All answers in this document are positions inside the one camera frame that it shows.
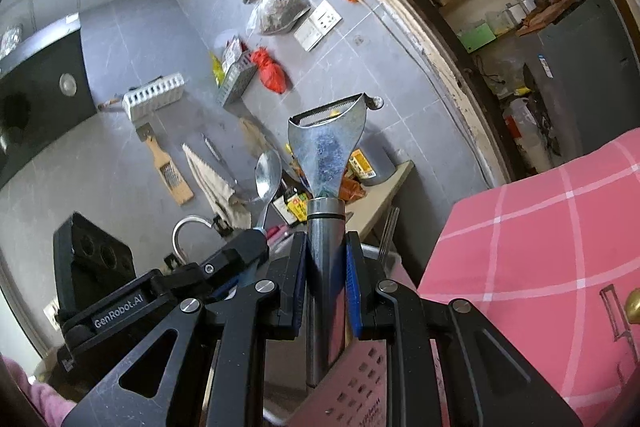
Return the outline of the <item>person's left hand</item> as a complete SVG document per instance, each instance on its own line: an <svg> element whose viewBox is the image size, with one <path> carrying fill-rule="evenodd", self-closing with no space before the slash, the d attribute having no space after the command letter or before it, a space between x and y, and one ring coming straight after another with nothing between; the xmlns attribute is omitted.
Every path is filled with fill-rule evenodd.
<svg viewBox="0 0 640 427"><path fill-rule="evenodd" d="M1 355L1 421L12 426L61 426L77 403L53 387L30 381L14 360Z"/></svg>

